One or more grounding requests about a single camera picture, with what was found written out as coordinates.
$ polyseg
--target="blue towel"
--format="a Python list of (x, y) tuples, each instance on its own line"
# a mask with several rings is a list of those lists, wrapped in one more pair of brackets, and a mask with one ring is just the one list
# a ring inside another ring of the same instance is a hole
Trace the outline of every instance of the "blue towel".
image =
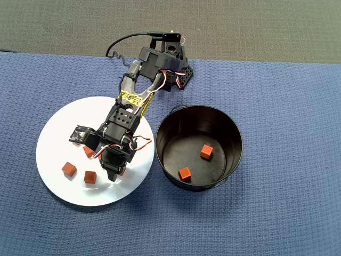
[(145, 117), (155, 134), (179, 104), (224, 111), (243, 135), (236, 171), (193, 193), (173, 186), (154, 158), (133, 193), (82, 207), (46, 188), (37, 140), (66, 104), (116, 97), (127, 68), (102, 57), (0, 53), (0, 254), (341, 255), (341, 65), (190, 65), (187, 88), (159, 91)]

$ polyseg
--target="orange block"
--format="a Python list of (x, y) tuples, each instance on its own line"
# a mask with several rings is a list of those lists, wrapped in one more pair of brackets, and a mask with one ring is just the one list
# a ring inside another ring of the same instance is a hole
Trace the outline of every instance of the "orange block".
[(185, 180), (190, 179), (192, 175), (191, 175), (190, 169), (186, 167), (184, 169), (179, 170), (179, 176), (182, 181), (185, 181)]
[(210, 159), (212, 150), (213, 150), (213, 147), (210, 147), (209, 145), (204, 144), (204, 147), (201, 150), (200, 156), (205, 159)]
[(77, 171), (77, 168), (74, 165), (70, 164), (69, 162), (66, 162), (66, 164), (62, 168), (62, 171), (66, 173), (68, 176), (72, 177)]
[(96, 172), (86, 171), (84, 175), (84, 182), (95, 184), (96, 178), (97, 178)]
[(83, 149), (87, 158), (90, 158), (95, 154), (95, 151), (93, 151), (91, 148), (88, 148), (87, 146), (83, 147)]

